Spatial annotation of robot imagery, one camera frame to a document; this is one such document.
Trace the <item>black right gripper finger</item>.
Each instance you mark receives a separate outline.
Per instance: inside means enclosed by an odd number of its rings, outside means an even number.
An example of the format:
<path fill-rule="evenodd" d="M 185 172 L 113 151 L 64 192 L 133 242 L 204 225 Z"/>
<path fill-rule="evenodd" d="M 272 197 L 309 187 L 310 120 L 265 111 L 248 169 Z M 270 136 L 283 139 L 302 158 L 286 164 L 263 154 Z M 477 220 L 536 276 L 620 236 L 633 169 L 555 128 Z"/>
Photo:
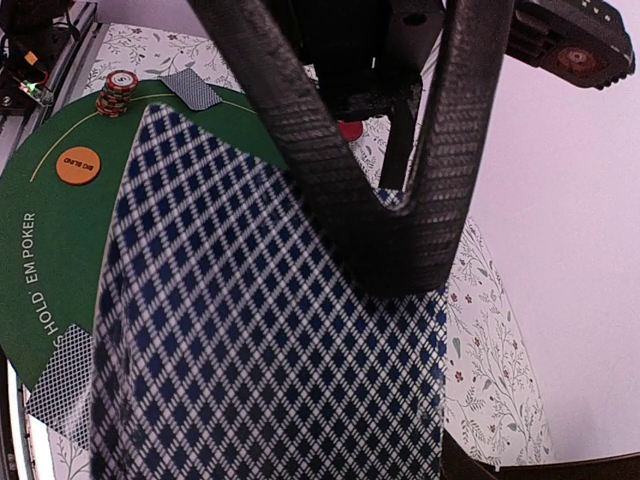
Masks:
<path fill-rule="evenodd" d="M 444 479 L 639 479 L 639 454 L 585 461 L 494 467 L 472 459 L 445 434 L 442 451 Z"/>

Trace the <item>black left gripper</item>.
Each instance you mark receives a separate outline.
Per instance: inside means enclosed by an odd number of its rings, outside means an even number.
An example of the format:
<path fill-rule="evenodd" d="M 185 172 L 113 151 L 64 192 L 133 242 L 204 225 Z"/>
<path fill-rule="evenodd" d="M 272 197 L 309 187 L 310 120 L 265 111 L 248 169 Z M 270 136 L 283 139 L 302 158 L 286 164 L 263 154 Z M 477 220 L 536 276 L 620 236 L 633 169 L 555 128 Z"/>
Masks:
<path fill-rule="evenodd" d="M 509 1 L 195 1 L 355 279 L 424 293 L 451 270 L 508 43 Z M 338 122 L 390 122 L 381 204 Z"/>

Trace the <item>blue playing card deck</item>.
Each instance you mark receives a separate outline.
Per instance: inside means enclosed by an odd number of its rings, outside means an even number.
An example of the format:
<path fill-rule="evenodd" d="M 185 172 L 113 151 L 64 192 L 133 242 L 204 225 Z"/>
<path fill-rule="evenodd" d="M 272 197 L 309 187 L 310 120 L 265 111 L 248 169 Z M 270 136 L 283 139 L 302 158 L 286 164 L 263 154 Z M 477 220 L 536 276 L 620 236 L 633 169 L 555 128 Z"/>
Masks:
<path fill-rule="evenodd" d="M 446 292 L 348 274 L 292 177 L 148 106 L 93 333 L 95 479 L 435 479 Z"/>

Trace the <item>dealt cards pile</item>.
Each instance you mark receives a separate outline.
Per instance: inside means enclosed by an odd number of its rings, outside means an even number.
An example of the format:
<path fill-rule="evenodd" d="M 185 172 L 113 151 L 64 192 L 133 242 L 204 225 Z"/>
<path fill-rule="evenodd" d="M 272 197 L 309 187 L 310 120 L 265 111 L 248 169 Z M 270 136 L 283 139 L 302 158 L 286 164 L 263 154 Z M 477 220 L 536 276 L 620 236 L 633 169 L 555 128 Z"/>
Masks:
<path fill-rule="evenodd" d="M 72 324 L 31 392 L 26 412 L 88 450 L 91 428 L 92 337 Z"/>
<path fill-rule="evenodd" d="M 222 102 L 216 91 L 191 68 L 159 80 L 192 111 L 205 111 Z"/>

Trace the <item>red topped chip stack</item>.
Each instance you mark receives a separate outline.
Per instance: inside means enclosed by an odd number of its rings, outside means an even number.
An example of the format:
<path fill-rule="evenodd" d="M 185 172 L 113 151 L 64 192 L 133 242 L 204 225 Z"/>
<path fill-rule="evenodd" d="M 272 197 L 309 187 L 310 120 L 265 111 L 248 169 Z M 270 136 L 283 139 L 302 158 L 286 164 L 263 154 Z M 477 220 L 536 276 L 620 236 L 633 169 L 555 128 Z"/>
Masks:
<path fill-rule="evenodd" d="M 138 85 L 138 77 L 131 71 L 116 70 L 109 73 L 96 98 L 97 112 L 109 118 L 117 118 L 124 114 Z"/>

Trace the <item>orange big blind button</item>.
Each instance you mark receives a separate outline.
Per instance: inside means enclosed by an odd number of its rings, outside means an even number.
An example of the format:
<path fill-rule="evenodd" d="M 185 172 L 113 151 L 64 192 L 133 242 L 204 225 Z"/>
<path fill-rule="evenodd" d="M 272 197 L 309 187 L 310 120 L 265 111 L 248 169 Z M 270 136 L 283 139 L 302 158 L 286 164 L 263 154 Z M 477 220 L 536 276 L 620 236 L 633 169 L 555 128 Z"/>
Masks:
<path fill-rule="evenodd" d="M 101 166 L 101 158 L 93 149 L 76 146 L 59 155 L 56 173 L 58 178 L 68 185 L 84 186 L 98 177 Z"/>

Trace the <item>dealt cards bottom pile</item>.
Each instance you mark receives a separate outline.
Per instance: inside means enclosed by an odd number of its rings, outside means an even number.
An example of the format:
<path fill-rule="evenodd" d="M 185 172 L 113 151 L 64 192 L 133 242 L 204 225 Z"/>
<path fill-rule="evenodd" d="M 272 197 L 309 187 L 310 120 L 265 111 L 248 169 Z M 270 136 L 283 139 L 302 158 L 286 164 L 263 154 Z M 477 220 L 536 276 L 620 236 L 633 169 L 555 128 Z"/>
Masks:
<path fill-rule="evenodd" d="M 91 428 L 92 337 L 72 324 L 31 392 L 26 412 L 88 450 Z"/>

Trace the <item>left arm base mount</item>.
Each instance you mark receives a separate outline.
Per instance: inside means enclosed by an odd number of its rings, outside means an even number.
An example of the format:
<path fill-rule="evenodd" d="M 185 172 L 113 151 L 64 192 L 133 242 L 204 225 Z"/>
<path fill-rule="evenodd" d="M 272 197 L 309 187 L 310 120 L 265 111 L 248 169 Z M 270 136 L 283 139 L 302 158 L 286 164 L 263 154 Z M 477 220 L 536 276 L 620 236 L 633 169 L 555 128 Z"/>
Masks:
<path fill-rule="evenodd" d="M 69 1 L 1 3 L 1 73 L 40 106 L 50 106 L 47 86 L 62 50 L 80 39 Z"/>

